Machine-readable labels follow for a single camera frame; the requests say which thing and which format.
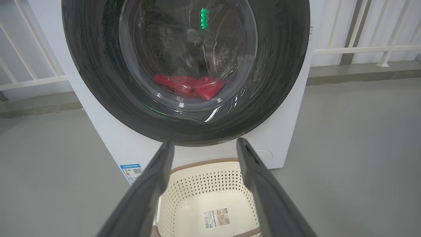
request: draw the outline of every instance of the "washing machine door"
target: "washing machine door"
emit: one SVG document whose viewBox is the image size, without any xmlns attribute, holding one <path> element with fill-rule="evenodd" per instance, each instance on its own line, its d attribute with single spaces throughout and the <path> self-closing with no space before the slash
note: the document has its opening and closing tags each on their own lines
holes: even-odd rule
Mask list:
<svg viewBox="0 0 421 237">
<path fill-rule="evenodd" d="M 63 0 L 67 43 L 97 100 L 131 129 L 213 145 L 286 98 L 309 39 L 308 0 Z"/>
</svg>

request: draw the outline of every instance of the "perforated basket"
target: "perforated basket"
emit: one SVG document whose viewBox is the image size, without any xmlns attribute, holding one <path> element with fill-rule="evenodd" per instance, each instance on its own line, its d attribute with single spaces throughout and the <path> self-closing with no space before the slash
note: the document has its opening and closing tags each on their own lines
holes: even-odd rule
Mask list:
<svg viewBox="0 0 421 237">
<path fill-rule="evenodd" d="M 152 230 L 155 237 L 259 236 L 253 195 L 244 186 L 238 159 L 173 169 Z"/>
</svg>

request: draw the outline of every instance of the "metal railing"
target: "metal railing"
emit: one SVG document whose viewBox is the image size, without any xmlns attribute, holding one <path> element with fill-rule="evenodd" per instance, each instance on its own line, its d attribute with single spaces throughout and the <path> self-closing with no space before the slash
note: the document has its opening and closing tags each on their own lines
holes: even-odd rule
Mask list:
<svg viewBox="0 0 421 237">
<path fill-rule="evenodd" d="M 7 38 L 9 44 L 13 48 L 17 57 L 20 59 L 24 68 L 27 70 L 27 72 L 29 73 L 29 75 L 32 79 L 31 81 L 18 81 L 15 78 L 14 74 L 11 72 L 11 70 L 8 68 L 6 62 L 2 59 L 2 57 L 6 57 L 6 58 L 11 57 L 11 55 L 0 55 L 0 67 L 3 69 L 3 71 L 5 72 L 5 74 L 7 75 L 8 79 L 11 82 L 9 84 L 1 84 L 0 85 L 0 91 L 19 88 L 19 87 L 35 86 L 35 85 L 42 85 L 42 84 L 46 84 L 46 83 L 66 81 L 67 80 L 66 76 L 64 76 L 62 73 L 60 73 L 59 70 L 57 69 L 57 67 L 54 65 L 53 59 L 52 59 L 53 56 L 51 56 L 47 52 L 47 50 L 45 48 L 45 45 L 41 41 L 39 33 L 35 30 L 33 22 L 31 21 L 30 17 L 28 16 L 28 13 L 26 12 L 21 0 L 14 0 L 14 3 L 15 3 L 15 5 L 16 5 L 19 13 L 20 13 L 19 17 L 21 17 L 23 19 L 23 21 L 26 25 L 26 27 L 23 27 L 20 30 L 26 30 L 26 31 L 30 32 L 30 35 L 33 37 L 33 39 L 30 39 L 30 40 L 34 40 L 36 42 L 36 45 L 37 45 L 37 47 L 39 47 L 39 49 L 41 51 L 41 54 L 42 54 L 42 57 L 43 57 L 43 58 L 40 58 L 39 60 L 45 60 L 46 64 L 48 65 L 49 69 L 52 72 L 53 77 L 48 77 L 48 78 L 38 78 L 37 77 L 36 73 L 34 72 L 32 66 L 31 66 L 31 64 L 25 58 L 25 56 L 22 53 L 19 46 L 17 46 L 17 44 L 12 40 L 12 38 L 8 34 L 6 28 L 3 27 L 2 23 L 0 22 L 1 31 L 3 32 L 5 37 Z"/>
<path fill-rule="evenodd" d="M 338 3 L 338 7 L 336 10 L 336 14 L 335 14 L 335 19 L 334 19 L 334 23 L 333 23 L 333 28 L 332 31 L 330 33 L 330 37 L 329 37 L 329 41 L 328 41 L 328 48 L 326 49 L 316 49 L 314 51 L 314 55 L 327 55 L 327 54 L 349 54 L 349 53 L 370 53 L 370 52 L 383 52 L 383 56 L 380 60 L 380 62 L 378 62 L 376 65 L 380 66 L 380 67 L 388 67 L 387 62 L 390 59 L 390 56 L 392 54 L 392 52 L 394 51 L 417 51 L 417 50 L 421 50 L 421 45 L 414 45 L 415 40 L 417 38 L 417 36 L 420 34 L 420 30 L 421 30 L 421 19 L 419 20 L 419 23 L 417 25 L 417 27 L 415 28 L 415 31 L 412 34 L 412 37 L 410 38 L 410 42 L 409 45 L 405 45 L 405 46 L 397 46 L 397 40 L 398 37 L 400 36 L 400 33 L 402 31 L 402 28 L 404 27 L 404 23 L 409 15 L 411 6 L 413 5 L 415 0 L 406 0 L 403 8 L 399 14 L 399 17 L 397 19 L 397 22 L 394 26 L 392 35 L 389 39 L 389 43 L 387 44 L 387 46 L 373 46 L 376 38 L 378 37 L 378 32 L 379 32 L 379 28 L 382 25 L 382 23 L 384 22 L 384 19 L 386 18 L 386 11 L 388 8 L 390 7 L 394 7 L 393 4 L 395 4 L 396 2 L 394 1 L 390 1 L 390 0 L 385 0 L 384 4 L 382 6 L 379 18 L 377 20 L 376 23 L 376 27 L 374 29 L 374 32 L 371 36 L 371 40 L 370 43 L 368 45 L 368 47 L 353 47 L 354 45 L 354 41 L 357 35 L 357 32 L 359 30 L 360 23 L 361 23 L 361 19 L 364 13 L 364 10 L 367 6 L 367 1 L 368 0 L 363 0 L 362 4 L 361 4 L 361 8 L 359 9 L 359 13 L 358 13 L 358 17 L 357 17 L 357 22 L 355 24 L 355 28 L 352 32 L 351 35 L 351 40 L 349 41 L 349 44 L 346 45 L 346 47 L 343 48 L 333 48 L 332 47 L 332 43 L 334 38 L 336 37 L 336 32 L 339 26 L 338 24 L 338 17 L 341 15 L 341 13 L 344 11 L 344 2 L 346 0 L 339 0 Z"/>
</svg>

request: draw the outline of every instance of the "basket label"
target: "basket label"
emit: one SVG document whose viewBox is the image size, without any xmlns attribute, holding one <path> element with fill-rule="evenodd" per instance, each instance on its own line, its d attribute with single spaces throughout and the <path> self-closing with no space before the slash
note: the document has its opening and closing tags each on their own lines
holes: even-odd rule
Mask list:
<svg viewBox="0 0 421 237">
<path fill-rule="evenodd" d="M 231 220 L 229 219 L 228 209 L 220 208 L 203 212 L 203 223 L 205 224 L 205 229 L 214 229 L 230 225 Z"/>
</svg>

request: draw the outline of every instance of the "door glass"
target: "door glass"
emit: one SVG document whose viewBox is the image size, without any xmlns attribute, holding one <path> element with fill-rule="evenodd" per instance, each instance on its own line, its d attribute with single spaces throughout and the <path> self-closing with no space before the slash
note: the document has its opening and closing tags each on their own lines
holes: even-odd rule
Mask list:
<svg viewBox="0 0 421 237">
<path fill-rule="evenodd" d="M 257 50 L 253 12 L 240 0 L 127 0 L 119 36 L 136 86 L 184 111 L 216 108 L 236 95 Z"/>
</svg>

